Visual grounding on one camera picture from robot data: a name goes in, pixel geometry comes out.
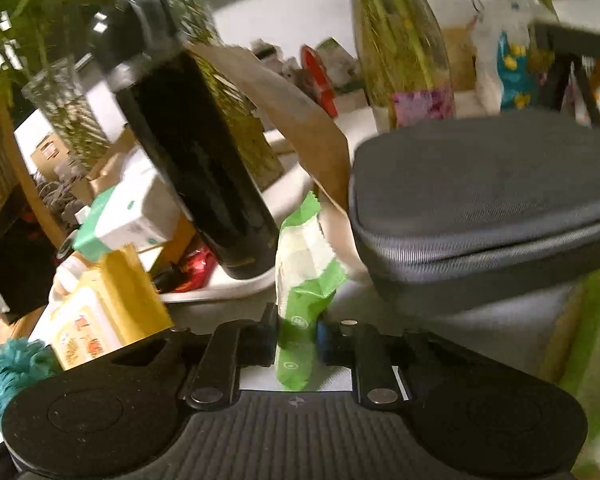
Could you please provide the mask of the left glass vase bamboo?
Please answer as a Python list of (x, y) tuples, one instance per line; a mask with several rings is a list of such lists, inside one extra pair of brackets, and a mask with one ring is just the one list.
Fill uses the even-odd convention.
[(109, 141), (88, 104), (76, 61), (86, 26), (108, 0), (0, 0), (0, 101), (20, 91), (86, 170)]

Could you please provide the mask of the middle glass vase bamboo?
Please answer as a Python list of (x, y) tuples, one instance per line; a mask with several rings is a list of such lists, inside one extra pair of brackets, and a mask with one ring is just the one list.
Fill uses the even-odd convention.
[[(166, 0), (190, 42), (221, 47), (208, 0)], [(196, 58), (215, 104), (230, 129), (242, 162), (259, 190), (269, 188), (284, 174), (284, 167), (265, 140), (262, 122), (239, 89), (209, 62)]]

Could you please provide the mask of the green white tissue box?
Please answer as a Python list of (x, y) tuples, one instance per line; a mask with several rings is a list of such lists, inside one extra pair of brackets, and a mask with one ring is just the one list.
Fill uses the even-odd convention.
[(170, 188), (136, 146), (122, 159), (120, 181), (94, 198), (72, 247), (91, 262), (126, 245), (143, 252), (168, 242), (180, 217)]

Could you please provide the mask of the yellow wet wipes pack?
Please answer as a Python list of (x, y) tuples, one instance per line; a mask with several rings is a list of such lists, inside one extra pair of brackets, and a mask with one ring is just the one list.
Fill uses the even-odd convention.
[(135, 248), (103, 255), (76, 288), (51, 302), (31, 334), (52, 347), (65, 370), (173, 326)]

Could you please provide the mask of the glass vase bamboo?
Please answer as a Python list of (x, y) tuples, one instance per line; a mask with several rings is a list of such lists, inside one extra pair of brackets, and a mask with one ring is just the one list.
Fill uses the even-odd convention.
[(351, 0), (356, 55), (380, 132), (455, 116), (442, 31), (427, 0)]
[[(221, 47), (208, 0), (166, 0), (190, 42)], [(265, 140), (262, 122), (239, 89), (209, 62), (196, 58), (215, 104), (230, 129), (242, 162), (259, 190), (269, 188), (284, 174), (284, 167)]]
[(88, 104), (76, 61), (86, 26), (108, 0), (0, 0), (0, 101), (20, 91), (86, 170), (109, 141)]

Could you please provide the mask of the grey zip hard case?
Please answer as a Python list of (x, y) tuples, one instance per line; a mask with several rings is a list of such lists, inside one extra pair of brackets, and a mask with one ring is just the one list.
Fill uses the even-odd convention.
[(379, 296), (462, 312), (600, 270), (600, 129), (548, 110), (422, 122), (355, 150), (349, 219)]

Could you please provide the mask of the brown paper bag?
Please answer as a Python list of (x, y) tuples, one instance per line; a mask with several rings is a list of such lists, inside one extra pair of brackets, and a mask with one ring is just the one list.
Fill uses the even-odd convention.
[(265, 114), (299, 156), (301, 165), (340, 211), (348, 206), (350, 154), (346, 136), (300, 89), (240, 47), (190, 44)]

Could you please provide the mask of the right glass vase bamboo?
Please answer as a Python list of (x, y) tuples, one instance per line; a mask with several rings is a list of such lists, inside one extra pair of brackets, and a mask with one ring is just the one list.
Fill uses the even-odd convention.
[(380, 132), (455, 116), (442, 31), (427, 0), (351, 0), (356, 55)]

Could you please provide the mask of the black thermos bottle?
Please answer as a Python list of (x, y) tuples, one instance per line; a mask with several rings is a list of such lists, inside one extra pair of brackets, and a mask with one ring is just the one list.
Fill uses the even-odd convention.
[(272, 269), (278, 229), (166, 0), (114, 0), (91, 52), (137, 141), (224, 272)]

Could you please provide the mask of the teal mesh bath sponge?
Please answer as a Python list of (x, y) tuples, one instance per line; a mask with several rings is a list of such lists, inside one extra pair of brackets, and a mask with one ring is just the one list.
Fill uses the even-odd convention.
[(19, 338), (0, 344), (0, 430), (4, 411), (18, 393), (61, 372), (54, 350), (43, 341)]

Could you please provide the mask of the green wet wipes pack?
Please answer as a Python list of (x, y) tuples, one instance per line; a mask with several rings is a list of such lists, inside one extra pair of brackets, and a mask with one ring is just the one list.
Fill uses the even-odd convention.
[(282, 387), (309, 385), (316, 361), (317, 320), (329, 307), (347, 273), (323, 234), (322, 207), (309, 192), (282, 223), (275, 257), (278, 336), (276, 378)]

